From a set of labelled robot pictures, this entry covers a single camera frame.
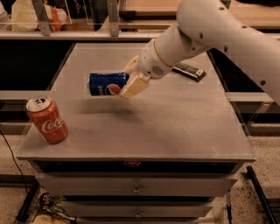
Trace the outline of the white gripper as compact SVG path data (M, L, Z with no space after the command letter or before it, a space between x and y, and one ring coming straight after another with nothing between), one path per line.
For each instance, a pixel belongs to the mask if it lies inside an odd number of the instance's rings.
M132 98L149 86L150 77L153 80L158 80L167 75L171 70L172 68L159 58L155 48L155 39L152 39L141 50L139 56L135 56L124 68L124 72L129 74L130 77L119 95L126 99Z

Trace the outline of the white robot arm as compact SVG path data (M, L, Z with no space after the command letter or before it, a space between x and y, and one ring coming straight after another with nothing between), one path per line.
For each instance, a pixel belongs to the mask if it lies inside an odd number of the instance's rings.
M237 20L220 0L182 0L176 23L152 39L125 68L120 96L131 98L180 61L216 49L280 104L280 41Z

